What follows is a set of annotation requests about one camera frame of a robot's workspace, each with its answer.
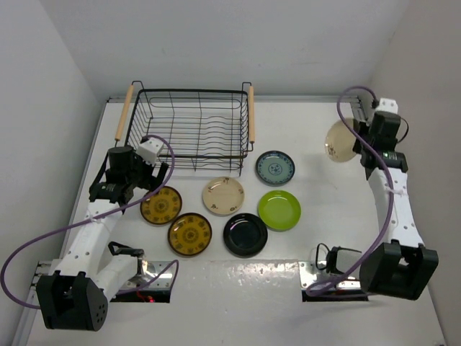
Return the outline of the beige plate with dark motifs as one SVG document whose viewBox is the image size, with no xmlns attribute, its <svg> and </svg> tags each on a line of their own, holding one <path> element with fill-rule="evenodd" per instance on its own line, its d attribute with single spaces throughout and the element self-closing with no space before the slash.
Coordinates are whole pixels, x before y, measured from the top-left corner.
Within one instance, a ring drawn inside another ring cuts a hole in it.
<svg viewBox="0 0 461 346">
<path fill-rule="evenodd" d="M 347 117 L 345 122 L 336 121 L 328 130 L 324 141 L 327 157 L 336 163 L 344 163 L 352 160 L 357 154 L 354 152 L 356 137 L 347 126 L 357 129 L 358 122 L 354 118 Z"/>
</svg>

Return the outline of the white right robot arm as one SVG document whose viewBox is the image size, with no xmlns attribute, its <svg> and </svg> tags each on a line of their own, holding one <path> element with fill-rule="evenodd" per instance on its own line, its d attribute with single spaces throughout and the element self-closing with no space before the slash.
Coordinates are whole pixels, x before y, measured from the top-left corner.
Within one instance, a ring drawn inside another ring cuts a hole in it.
<svg viewBox="0 0 461 346">
<path fill-rule="evenodd" d="M 375 198 L 380 232 L 350 268 L 333 270 L 328 265 L 327 270 L 357 275 L 364 292 L 415 301 L 437 268 L 439 258 L 436 251 L 424 246 L 414 223 L 406 190 L 406 157 L 395 150 L 400 122 L 395 113 L 377 111 L 370 124 L 345 117 L 336 123 L 336 127 L 353 137 L 344 145 L 347 151 L 361 156 Z"/>
</svg>

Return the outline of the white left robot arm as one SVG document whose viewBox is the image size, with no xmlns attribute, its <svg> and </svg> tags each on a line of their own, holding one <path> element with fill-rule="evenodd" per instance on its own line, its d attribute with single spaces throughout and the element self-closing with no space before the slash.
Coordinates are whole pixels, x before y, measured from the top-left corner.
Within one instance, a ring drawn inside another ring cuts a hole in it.
<svg viewBox="0 0 461 346">
<path fill-rule="evenodd" d="M 89 188 L 86 223 L 79 228 L 53 274 L 44 275 L 37 282 L 37 298 L 46 328 L 100 330 L 110 300 L 126 281 L 140 273 L 142 249 L 118 249 L 103 269 L 99 263 L 134 189 L 160 189 L 169 166 L 161 163 L 156 176 L 153 170 L 163 147 L 160 140 L 150 138 L 137 148 L 120 146 L 107 151 Z"/>
</svg>

